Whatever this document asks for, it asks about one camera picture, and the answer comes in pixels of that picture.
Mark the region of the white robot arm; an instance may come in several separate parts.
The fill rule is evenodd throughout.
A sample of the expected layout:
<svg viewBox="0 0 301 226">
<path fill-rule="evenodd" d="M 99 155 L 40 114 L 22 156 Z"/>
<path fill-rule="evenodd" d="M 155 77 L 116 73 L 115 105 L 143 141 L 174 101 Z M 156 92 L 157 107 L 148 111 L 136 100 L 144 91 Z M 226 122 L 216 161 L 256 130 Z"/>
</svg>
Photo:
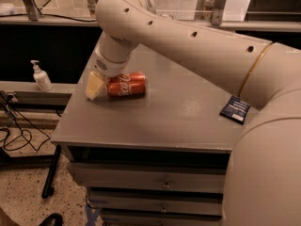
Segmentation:
<svg viewBox="0 0 301 226">
<path fill-rule="evenodd" d="M 99 0 L 100 36 L 86 95 L 94 99 L 142 44 L 205 81 L 204 107 L 236 96 L 257 109 L 230 153 L 222 226 L 300 226 L 301 52 L 156 15 L 152 0 Z"/>
</svg>

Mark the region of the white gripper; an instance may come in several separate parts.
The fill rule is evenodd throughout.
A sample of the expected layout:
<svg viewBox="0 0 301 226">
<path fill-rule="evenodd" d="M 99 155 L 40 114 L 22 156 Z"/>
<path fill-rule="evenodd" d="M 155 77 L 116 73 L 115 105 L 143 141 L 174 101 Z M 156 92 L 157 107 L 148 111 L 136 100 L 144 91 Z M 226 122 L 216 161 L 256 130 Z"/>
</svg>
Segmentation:
<svg viewBox="0 0 301 226">
<path fill-rule="evenodd" d="M 95 50 L 95 65 L 98 72 L 91 72 L 87 79 L 86 96 L 94 100 L 107 84 L 106 77 L 115 77 L 123 72 L 130 54 L 120 50 L 110 50 L 105 53 Z"/>
</svg>

